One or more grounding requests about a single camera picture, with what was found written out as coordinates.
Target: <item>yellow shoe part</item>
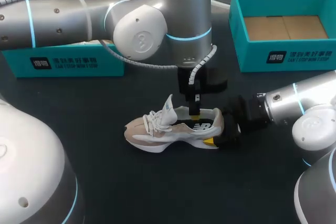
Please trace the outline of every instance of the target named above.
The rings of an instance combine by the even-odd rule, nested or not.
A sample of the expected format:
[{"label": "yellow shoe part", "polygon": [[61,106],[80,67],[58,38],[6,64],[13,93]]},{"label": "yellow shoe part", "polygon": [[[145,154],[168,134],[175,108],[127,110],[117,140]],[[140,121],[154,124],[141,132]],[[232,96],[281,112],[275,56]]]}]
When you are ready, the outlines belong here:
[{"label": "yellow shoe part", "polygon": [[209,145],[209,146],[217,147],[214,144],[214,138],[213,137],[203,140],[203,143],[206,144],[206,145]]},{"label": "yellow shoe part", "polygon": [[193,121],[198,121],[198,120],[200,120],[199,115],[191,115],[190,117],[191,117],[191,120],[193,120]]}]

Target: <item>open box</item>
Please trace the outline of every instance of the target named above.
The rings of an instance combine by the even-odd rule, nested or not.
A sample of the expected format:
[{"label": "open box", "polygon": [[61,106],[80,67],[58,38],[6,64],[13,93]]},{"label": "open box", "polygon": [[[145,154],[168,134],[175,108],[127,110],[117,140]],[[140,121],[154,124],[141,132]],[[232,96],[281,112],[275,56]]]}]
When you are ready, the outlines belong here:
[{"label": "open box", "polygon": [[242,72],[336,69],[336,0],[232,0]]}]

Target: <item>shoe sole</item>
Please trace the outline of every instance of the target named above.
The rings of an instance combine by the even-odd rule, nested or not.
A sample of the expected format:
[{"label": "shoe sole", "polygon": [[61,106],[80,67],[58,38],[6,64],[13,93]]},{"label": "shoe sole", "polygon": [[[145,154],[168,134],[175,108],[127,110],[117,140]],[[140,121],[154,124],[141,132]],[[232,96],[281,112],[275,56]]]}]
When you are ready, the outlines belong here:
[{"label": "shoe sole", "polygon": [[[183,142],[189,143],[193,147],[196,147],[196,148],[210,149],[210,150],[218,149],[218,147],[209,146],[209,145],[204,144],[203,140],[177,140],[177,141],[183,141]],[[134,147],[139,148],[139,149],[141,149],[145,152],[152,152],[152,153],[163,152],[169,145],[171,145],[172,143],[175,143],[177,141],[162,144],[162,145],[158,145],[158,146],[146,146],[146,145],[134,144],[131,141],[127,140],[127,142],[129,142]]]}]

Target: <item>shoe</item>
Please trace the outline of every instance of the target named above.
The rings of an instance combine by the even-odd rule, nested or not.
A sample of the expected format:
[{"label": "shoe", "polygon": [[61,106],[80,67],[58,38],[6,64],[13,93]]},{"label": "shoe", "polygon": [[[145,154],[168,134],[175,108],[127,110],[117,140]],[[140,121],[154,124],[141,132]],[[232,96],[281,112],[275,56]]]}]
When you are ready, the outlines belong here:
[{"label": "shoe", "polygon": [[159,153],[176,141],[187,142],[197,148],[217,149],[203,140],[221,135],[224,119],[220,109],[201,109],[200,120],[193,121],[188,107],[173,108],[172,94],[163,109],[126,125],[124,136],[135,147],[147,152]]}]

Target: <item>shoe logo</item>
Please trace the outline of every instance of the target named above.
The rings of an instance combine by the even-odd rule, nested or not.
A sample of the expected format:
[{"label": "shoe logo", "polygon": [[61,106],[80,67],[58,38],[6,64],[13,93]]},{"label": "shoe logo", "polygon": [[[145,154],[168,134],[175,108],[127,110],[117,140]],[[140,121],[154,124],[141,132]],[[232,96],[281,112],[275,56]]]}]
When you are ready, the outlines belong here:
[{"label": "shoe logo", "polygon": [[210,127],[211,127],[210,123],[202,123],[201,125],[199,123],[196,123],[193,127],[193,130],[204,131],[204,130],[207,130],[208,128],[210,128]]}]

